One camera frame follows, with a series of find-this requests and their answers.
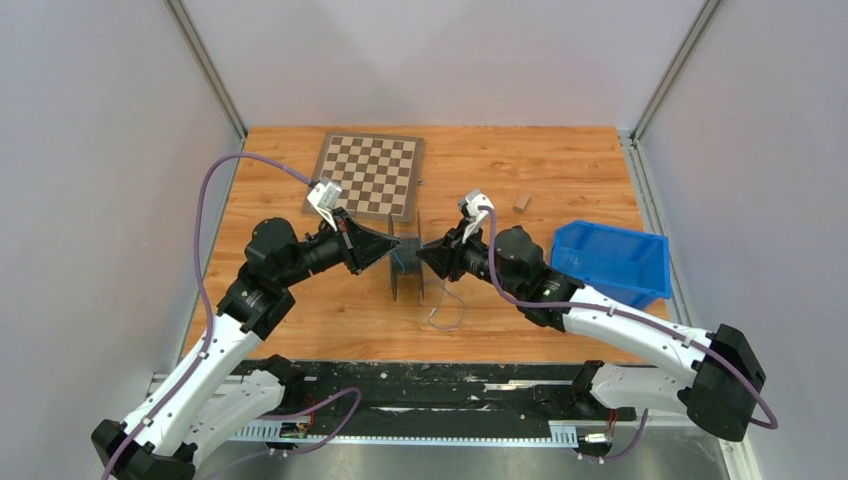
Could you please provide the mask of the dark grey cable spool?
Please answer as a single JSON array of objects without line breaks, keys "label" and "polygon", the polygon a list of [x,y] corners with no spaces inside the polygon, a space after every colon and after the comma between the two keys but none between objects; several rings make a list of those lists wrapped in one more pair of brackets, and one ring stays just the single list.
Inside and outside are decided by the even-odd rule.
[{"label": "dark grey cable spool", "polygon": [[424,272],[417,252],[422,248],[421,214],[416,212],[416,232],[401,232],[397,235],[400,245],[389,254],[390,261],[390,284],[392,299],[398,300],[398,278],[400,276],[416,276],[419,280],[419,299],[423,300]]}]

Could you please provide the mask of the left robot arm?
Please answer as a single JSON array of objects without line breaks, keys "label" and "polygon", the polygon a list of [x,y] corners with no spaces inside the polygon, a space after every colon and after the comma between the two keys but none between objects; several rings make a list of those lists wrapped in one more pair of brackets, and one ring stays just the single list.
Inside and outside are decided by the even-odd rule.
[{"label": "left robot arm", "polygon": [[213,396],[293,308],[291,286],[336,265],[359,275],[401,241],[358,224],[342,208],[315,234],[299,239],[291,223],[270,218],[253,230],[246,261],[207,326],[164,383],[121,421],[104,420],[92,433],[103,478],[191,479],[204,461],[245,425],[277,409],[300,410],[304,378],[274,355],[239,386]]}]

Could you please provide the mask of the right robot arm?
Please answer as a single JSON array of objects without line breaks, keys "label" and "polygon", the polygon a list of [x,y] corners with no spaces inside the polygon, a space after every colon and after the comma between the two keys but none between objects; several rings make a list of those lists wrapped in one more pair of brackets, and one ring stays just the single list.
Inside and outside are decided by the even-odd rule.
[{"label": "right robot arm", "polygon": [[646,368],[587,362],[570,392],[580,415],[623,407],[665,411],[732,442],[743,440],[751,425],[776,427],[771,410],[765,420],[754,417],[766,375],[742,331],[672,324],[622,304],[548,265],[520,226],[490,242],[480,232],[463,234],[463,227],[451,229],[416,255],[441,279],[469,274],[491,284],[538,326],[591,337],[648,362]]}]

